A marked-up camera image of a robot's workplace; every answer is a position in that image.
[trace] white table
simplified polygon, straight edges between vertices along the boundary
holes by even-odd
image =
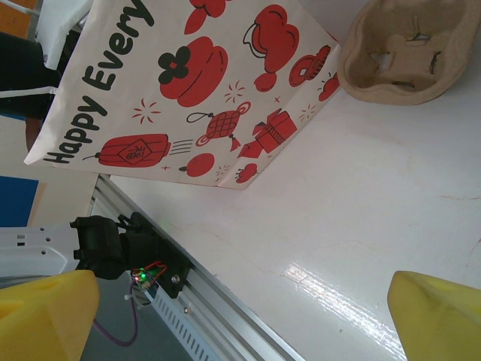
[[[340,91],[243,192],[113,180],[306,359],[405,359],[395,271],[481,288],[479,64],[411,108]]]

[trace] white bracket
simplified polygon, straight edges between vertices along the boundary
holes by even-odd
[[[41,228],[0,229],[2,277],[51,276],[76,269],[74,250],[80,248],[70,224]]]

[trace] bag handle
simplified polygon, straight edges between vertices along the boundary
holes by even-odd
[[[43,88],[25,90],[5,90],[0,91],[1,98],[15,98],[17,96],[39,96],[41,94],[57,94],[58,89],[54,86],[44,86]]]

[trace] blue panel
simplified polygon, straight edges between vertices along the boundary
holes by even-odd
[[[27,227],[38,180],[0,176],[0,227]]]
[[[0,114],[0,115],[3,115],[4,117],[7,117],[7,118],[13,118],[13,119],[25,121],[25,117],[21,117],[19,115],[10,115],[10,114]]]

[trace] black mount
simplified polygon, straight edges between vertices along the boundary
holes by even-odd
[[[80,249],[74,252],[77,269],[89,269],[98,278],[116,280],[128,270],[162,261],[167,271],[157,284],[172,298],[182,290],[191,262],[140,213],[130,218],[120,215],[119,223],[100,217],[79,217],[71,227],[77,229]]]

